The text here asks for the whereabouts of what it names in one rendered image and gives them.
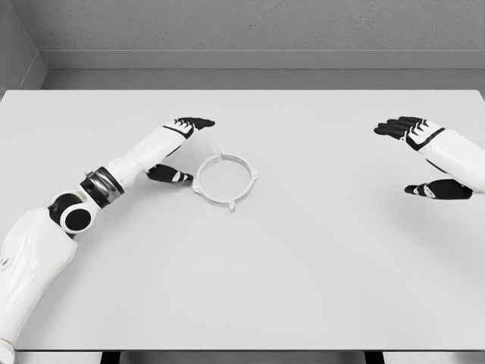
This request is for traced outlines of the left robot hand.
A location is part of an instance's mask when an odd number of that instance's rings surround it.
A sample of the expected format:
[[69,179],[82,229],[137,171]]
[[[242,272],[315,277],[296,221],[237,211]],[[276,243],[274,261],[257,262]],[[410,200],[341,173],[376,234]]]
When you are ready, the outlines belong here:
[[215,122],[204,118],[176,118],[157,127],[137,143],[126,157],[135,163],[139,172],[165,183],[192,182],[193,176],[176,168],[163,165],[163,160],[174,154],[196,131],[213,127]]

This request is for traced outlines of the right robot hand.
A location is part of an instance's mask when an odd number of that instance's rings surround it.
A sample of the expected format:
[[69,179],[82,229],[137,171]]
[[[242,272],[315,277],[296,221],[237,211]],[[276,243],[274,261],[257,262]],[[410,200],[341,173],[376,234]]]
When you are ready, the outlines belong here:
[[407,194],[428,199],[465,200],[485,195],[485,149],[458,132],[425,118],[405,117],[379,123],[374,132],[406,143],[449,179],[405,187]]

